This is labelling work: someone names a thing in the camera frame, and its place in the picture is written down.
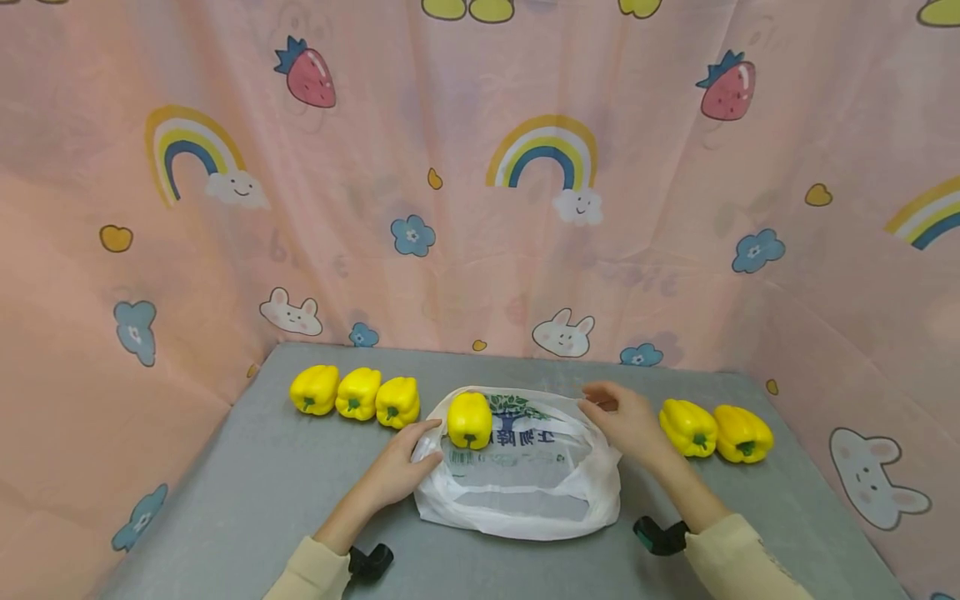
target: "fabric backdrop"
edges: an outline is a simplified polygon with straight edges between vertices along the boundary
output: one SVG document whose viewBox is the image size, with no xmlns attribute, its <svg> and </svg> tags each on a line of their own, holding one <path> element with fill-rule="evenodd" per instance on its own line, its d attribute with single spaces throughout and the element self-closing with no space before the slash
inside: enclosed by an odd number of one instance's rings
<svg viewBox="0 0 960 600">
<path fill-rule="evenodd" d="M 279 341 L 748 372 L 960 596 L 957 26 L 0 1 L 0 596 L 95 594 Z"/>
</svg>

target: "yellow bell pepper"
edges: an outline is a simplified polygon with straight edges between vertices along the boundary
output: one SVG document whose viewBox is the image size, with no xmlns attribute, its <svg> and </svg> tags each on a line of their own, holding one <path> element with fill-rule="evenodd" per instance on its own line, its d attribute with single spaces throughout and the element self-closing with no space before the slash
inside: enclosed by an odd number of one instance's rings
<svg viewBox="0 0 960 600">
<path fill-rule="evenodd" d="M 717 446 L 717 422 L 689 400 L 668 398 L 660 410 L 660 428 L 683 456 L 706 458 Z"/>
<path fill-rule="evenodd" d="M 480 450 L 490 443 L 493 413 L 483 394 L 463 392 L 446 411 L 446 433 L 453 445 Z"/>
<path fill-rule="evenodd" d="M 337 390 L 337 412 L 348 419 L 370 420 L 376 414 L 380 371 L 361 367 L 351 371 Z"/>
<path fill-rule="evenodd" d="M 758 463 L 774 447 L 774 432 L 747 409 L 721 404 L 713 416 L 720 429 L 717 450 L 731 463 Z"/>
<path fill-rule="evenodd" d="M 340 372 L 334 366 L 316 365 L 297 375 L 290 384 L 290 399 L 307 415 L 325 415 L 333 410 Z"/>
<path fill-rule="evenodd" d="M 420 394 L 413 377 L 394 377 L 376 393 L 376 419 L 381 425 L 403 429 L 420 416 Z"/>
</svg>

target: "strawberry print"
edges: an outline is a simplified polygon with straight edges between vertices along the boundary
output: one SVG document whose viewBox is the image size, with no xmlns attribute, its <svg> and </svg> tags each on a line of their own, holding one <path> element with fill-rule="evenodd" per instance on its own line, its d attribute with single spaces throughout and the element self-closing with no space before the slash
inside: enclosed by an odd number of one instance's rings
<svg viewBox="0 0 960 600">
<path fill-rule="evenodd" d="M 306 40 L 297 41 L 287 36 L 287 49 L 275 52 L 280 64 L 274 70 L 287 76 L 287 89 L 294 98 L 318 108 L 332 108 L 337 104 L 330 69 L 319 52 L 307 48 Z"/>
<path fill-rule="evenodd" d="M 744 60 L 743 55 L 728 50 L 719 64 L 707 67 L 707 78 L 697 82 L 697 87 L 706 90 L 700 103 L 700 111 L 705 116 L 718 121 L 736 121 L 747 114 L 754 100 L 756 66 Z"/>
</svg>

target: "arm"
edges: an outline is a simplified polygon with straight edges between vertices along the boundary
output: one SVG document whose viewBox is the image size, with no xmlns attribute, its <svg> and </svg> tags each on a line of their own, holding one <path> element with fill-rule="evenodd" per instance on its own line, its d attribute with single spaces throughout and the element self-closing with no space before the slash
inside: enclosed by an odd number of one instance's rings
<svg viewBox="0 0 960 600">
<path fill-rule="evenodd" d="M 340 600 L 350 580 L 347 553 L 364 526 L 377 511 L 410 495 L 444 459 L 436 452 L 410 462 L 420 436 L 440 423 L 409 425 L 390 440 L 313 538 L 300 542 L 264 600 Z"/>
<path fill-rule="evenodd" d="M 647 398 L 609 381 L 588 384 L 580 409 L 663 487 L 690 528 L 686 557 L 716 600 L 811 600 L 660 430 Z"/>
</svg>

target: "black clamp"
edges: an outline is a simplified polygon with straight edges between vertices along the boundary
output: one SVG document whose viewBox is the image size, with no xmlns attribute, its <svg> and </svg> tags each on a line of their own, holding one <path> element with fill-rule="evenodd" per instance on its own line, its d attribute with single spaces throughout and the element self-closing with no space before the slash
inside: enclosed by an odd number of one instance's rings
<svg viewBox="0 0 960 600">
<path fill-rule="evenodd" d="M 356 546 L 351 546 L 349 565 L 351 579 L 366 583 L 377 581 L 393 561 L 394 553 L 387 544 L 377 544 L 370 556 L 358 550 Z"/>
<path fill-rule="evenodd" d="M 686 534 L 689 532 L 690 528 L 683 521 L 670 525 L 666 531 L 648 516 L 642 516 L 634 523 L 634 534 L 654 556 L 671 556 L 686 550 Z"/>
</svg>

